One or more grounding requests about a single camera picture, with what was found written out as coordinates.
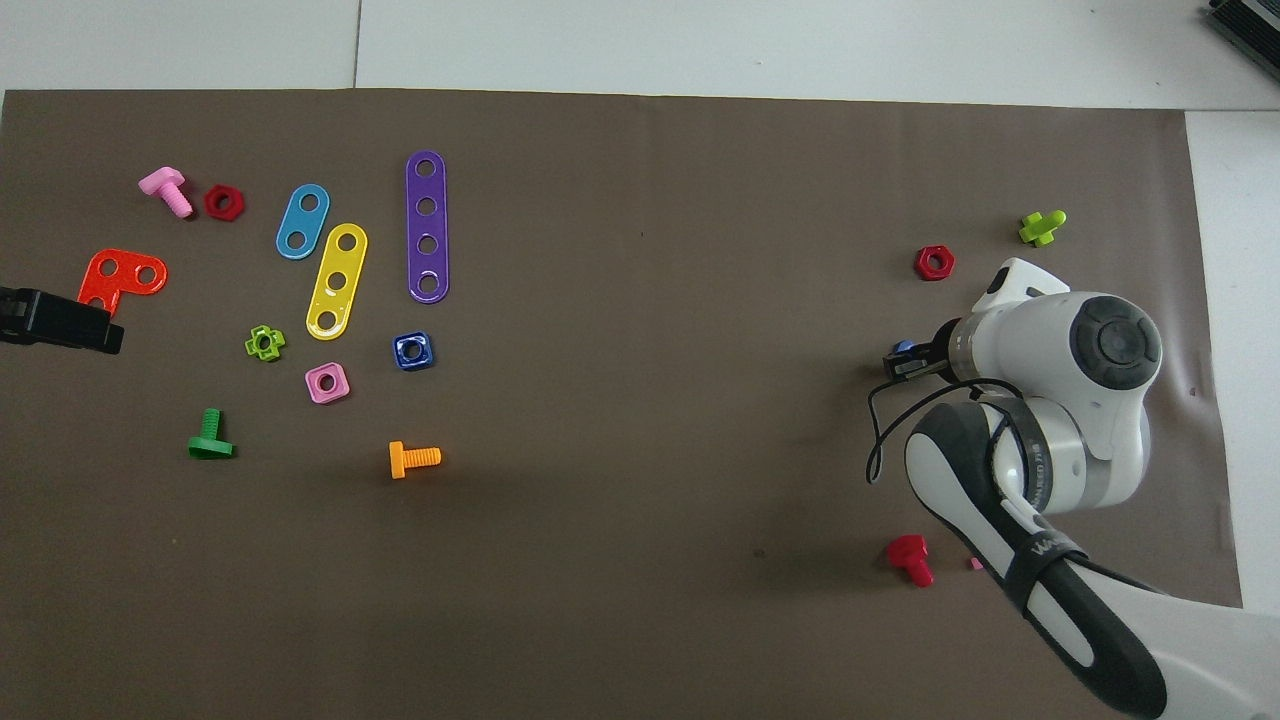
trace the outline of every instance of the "lime green bolt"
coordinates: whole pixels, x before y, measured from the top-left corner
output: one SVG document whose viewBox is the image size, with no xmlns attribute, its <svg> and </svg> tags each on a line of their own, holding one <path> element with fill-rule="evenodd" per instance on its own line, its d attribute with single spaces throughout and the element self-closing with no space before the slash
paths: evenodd
<svg viewBox="0 0 1280 720">
<path fill-rule="evenodd" d="M 1066 213 L 1061 210 L 1053 210 L 1047 218 L 1039 213 L 1032 213 L 1023 218 L 1023 229 L 1018 231 L 1018 234 L 1023 242 L 1034 242 L 1036 247 L 1044 247 L 1053 242 L 1053 231 L 1062 227 L 1065 222 Z"/>
<path fill-rule="evenodd" d="M 215 460 L 218 457 L 230 457 L 236 446 L 218 439 L 218 424 L 223 419 L 223 411 L 216 407 L 205 410 L 205 416 L 200 421 L 200 437 L 187 441 L 187 452 L 200 460 Z"/>
</svg>

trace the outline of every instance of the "pink bolt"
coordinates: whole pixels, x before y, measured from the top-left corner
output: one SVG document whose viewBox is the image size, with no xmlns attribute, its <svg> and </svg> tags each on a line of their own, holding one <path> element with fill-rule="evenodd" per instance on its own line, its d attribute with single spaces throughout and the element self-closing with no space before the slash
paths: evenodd
<svg viewBox="0 0 1280 720">
<path fill-rule="evenodd" d="M 165 205 L 168 205 L 170 210 L 173 210 L 174 215 L 186 218 L 187 215 L 191 215 L 191 202 L 187 202 L 182 191 L 178 190 L 178 186 L 184 182 L 187 182 L 187 178 L 182 177 L 182 173 L 173 168 L 164 167 L 140 179 L 138 187 L 142 192 L 146 192 L 152 197 L 159 193 L 160 199 L 164 200 Z"/>
</svg>

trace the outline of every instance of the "pink square nut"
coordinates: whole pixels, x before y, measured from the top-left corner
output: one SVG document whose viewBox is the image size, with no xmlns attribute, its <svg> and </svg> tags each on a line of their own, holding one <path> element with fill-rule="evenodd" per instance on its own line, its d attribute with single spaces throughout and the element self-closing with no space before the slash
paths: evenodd
<svg viewBox="0 0 1280 720">
<path fill-rule="evenodd" d="M 351 386 L 347 384 L 347 372 L 337 363 L 325 363 L 319 368 L 312 368 L 307 370 L 306 378 L 311 402 L 316 405 L 328 405 L 339 397 L 346 397 L 351 392 Z M 333 379 L 333 387 L 329 389 L 320 387 L 324 378 Z"/>
</svg>

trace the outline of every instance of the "red nut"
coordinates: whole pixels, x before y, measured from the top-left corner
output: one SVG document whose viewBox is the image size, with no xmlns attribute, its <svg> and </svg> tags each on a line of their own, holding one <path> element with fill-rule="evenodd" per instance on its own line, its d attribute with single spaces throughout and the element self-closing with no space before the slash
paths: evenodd
<svg viewBox="0 0 1280 720">
<path fill-rule="evenodd" d="M 215 184 L 205 193 L 205 214 L 228 223 L 244 211 L 244 196 L 229 184 Z"/>
<path fill-rule="evenodd" d="M 915 255 L 915 272 L 927 281 L 941 281 L 956 266 L 956 256 L 946 245 L 929 245 Z"/>
</svg>

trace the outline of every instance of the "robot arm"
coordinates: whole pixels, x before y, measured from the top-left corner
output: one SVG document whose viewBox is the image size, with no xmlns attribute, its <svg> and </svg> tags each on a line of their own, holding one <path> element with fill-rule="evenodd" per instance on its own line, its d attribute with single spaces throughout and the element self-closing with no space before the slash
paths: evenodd
<svg viewBox="0 0 1280 720">
<path fill-rule="evenodd" d="M 906 443 L 916 497 L 1112 707 L 1138 717 L 1280 717 L 1280 619 L 1123 578 L 1042 515 L 1120 502 L 1140 482 L 1149 454 L 1142 398 L 1160 365 L 1151 320 L 1114 296 L 1070 292 L 1021 260 L 1001 268 L 974 310 L 916 360 L 951 380 L 1011 382 L 1024 398 L 986 395 L 931 410 Z"/>
</svg>

